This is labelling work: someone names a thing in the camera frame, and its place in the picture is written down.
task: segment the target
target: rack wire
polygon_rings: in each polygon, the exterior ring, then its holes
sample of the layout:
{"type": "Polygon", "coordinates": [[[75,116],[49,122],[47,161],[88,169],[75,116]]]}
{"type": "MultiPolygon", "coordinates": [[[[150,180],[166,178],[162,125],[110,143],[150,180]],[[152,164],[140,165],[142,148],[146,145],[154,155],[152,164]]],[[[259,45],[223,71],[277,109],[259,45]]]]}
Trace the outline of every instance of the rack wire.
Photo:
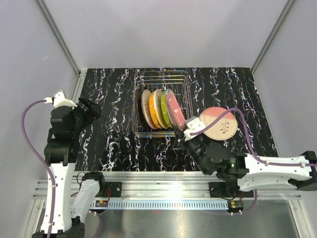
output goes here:
{"type": "Polygon", "coordinates": [[[133,132],[139,137],[174,137],[172,128],[169,129],[144,129],[139,124],[136,112],[136,92],[140,85],[144,85],[151,93],[160,89],[166,91],[171,89],[178,101],[185,119],[193,116],[192,99],[188,74],[184,70],[158,70],[158,71],[139,71],[134,76],[133,94],[133,132]]]}

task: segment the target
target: metal floor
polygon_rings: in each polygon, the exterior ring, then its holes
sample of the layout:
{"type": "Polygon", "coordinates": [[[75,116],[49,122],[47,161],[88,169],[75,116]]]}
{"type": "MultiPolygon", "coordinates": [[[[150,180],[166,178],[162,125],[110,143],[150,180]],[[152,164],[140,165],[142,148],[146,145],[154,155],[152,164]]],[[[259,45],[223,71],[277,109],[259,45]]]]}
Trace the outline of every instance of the metal floor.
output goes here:
{"type": "MultiPolygon", "coordinates": [[[[299,238],[287,201],[260,200],[242,216],[215,213],[223,212],[106,210],[98,238],[299,238]]],[[[85,237],[91,238],[97,226],[97,217],[88,214],[85,237]]]]}

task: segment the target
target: black wire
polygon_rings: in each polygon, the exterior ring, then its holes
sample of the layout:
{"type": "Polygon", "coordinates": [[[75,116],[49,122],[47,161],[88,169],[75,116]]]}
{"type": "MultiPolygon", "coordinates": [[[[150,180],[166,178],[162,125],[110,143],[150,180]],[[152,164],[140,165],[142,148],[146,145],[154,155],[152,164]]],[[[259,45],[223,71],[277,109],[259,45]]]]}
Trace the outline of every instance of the black wire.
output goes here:
{"type": "Polygon", "coordinates": [[[79,181],[78,181],[78,176],[80,175],[80,173],[84,173],[84,174],[86,174],[85,172],[79,172],[78,174],[77,174],[77,176],[76,176],[76,181],[77,181],[77,183],[79,184],[79,190],[80,190],[80,187],[81,187],[81,183],[79,183],[79,181]]]}
{"type": "Polygon", "coordinates": [[[215,193],[215,192],[212,192],[212,191],[211,191],[210,193],[216,195],[216,196],[219,197],[219,198],[222,198],[222,199],[224,199],[224,200],[227,200],[227,201],[232,201],[233,199],[235,199],[235,197],[232,197],[231,199],[222,197],[222,196],[220,196],[219,194],[217,194],[217,193],[215,193]]]}

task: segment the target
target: black plate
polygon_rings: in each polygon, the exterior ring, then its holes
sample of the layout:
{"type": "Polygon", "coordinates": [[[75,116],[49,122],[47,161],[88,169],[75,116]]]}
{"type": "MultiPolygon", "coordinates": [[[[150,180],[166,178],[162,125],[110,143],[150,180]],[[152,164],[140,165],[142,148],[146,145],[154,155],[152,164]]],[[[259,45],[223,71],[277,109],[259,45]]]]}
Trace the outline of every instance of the black plate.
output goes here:
{"type": "Polygon", "coordinates": [[[150,127],[147,124],[147,121],[145,120],[145,117],[143,115],[143,111],[142,111],[142,93],[144,90],[146,90],[147,88],[144,87],[142,84],[139,85],[139,88],[137,89],[136,92],[136,106],[137,106],[137,115],[138,115],[138,121],[139,124],[141,125],[141,127],[143,129],[150,129],[150,127]]]}

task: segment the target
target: marble tabletop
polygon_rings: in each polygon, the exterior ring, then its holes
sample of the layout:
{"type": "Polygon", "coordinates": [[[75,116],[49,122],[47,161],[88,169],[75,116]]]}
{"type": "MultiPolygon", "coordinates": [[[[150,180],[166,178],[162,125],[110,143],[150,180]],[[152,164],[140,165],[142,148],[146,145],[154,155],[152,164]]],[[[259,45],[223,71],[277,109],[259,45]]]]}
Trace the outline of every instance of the marble tabletop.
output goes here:
{"type": "MultiPolygon", "coordinates": [[[[142,68],[88,69],[81,96],[98,103],[103,116],[80,136],[78,171],[195,171],[195,163],[181,151],[174,137],[140,138],[132,130],[135,73],[142,68]]],[[[193,115],[208,107],[242,110],[251,144],[260,156],[277,156],[257,87],[249,68],[161,68],[185,70],[193,115]]],[[[223,144],[248,152],[242,123],[223,144]]]]}

